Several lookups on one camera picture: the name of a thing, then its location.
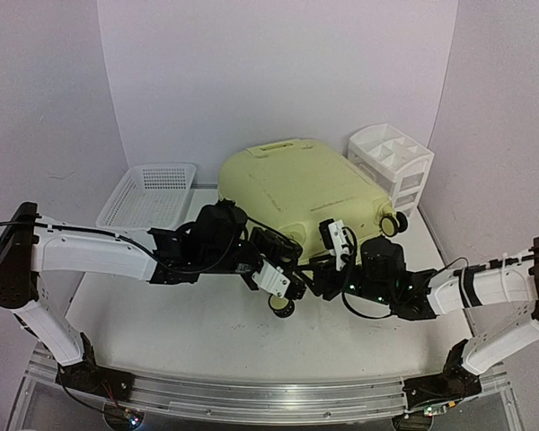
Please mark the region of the pale green hard-shell suitcase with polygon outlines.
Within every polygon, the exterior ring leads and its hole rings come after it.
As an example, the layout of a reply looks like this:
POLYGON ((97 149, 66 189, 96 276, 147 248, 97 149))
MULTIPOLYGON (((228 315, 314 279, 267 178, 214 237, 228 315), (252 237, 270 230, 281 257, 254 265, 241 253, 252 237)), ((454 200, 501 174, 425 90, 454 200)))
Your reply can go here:
MULTIPOLYGON (((302 246, 294 273, 309 259, 340 259, 366 240, 383 236, 391 241, 408 228, 407 217, 393 208, 380 186, 316 140, 277 142, 233 154, 220 168, 218 192, 246 213, 251 229, 269 229, 302 246)), ((312 292, 312 273, 297 275, 312 292)), ((296 301, 269 293, 269 307, 279 318, 290 316, 296 301)))

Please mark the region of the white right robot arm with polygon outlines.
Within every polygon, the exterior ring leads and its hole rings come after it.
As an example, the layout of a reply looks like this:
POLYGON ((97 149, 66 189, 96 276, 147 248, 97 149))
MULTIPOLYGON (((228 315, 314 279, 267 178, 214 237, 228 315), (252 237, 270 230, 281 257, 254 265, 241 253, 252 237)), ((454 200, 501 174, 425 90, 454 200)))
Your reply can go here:
POLYGON ((455 344, 438 374, 411 378, 412 398, 452 400, 481 391, 480 377, 493 365, 539 340, 539 236, 531 248, 477 265, 409 271, 401 245, 384 237, 342 253, 322 255, 302 267, 323 299, 354 295, 386 307, 388 317, 435 320, 451 312, 518 303, 505 326, 455 344))

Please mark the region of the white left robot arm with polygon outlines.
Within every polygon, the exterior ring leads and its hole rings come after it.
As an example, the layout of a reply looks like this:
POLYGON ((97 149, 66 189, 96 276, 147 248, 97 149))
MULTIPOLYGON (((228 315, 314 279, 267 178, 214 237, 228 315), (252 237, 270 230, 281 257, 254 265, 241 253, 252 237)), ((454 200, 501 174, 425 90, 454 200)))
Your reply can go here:
POLYGON ((56 273, 118 276, 150 286, 236 275, 277 301, 284 315, 305 294, 297 269, 301 246, 228 200, 203 206, 196 220, 174 229, 134 235, 57 222, 23 202, 0 230, 0 307, 49 350, 59 382, 84 392, 122 386, 132 376, 99 365, 88 336, 54 308, 49 294, 56 273))

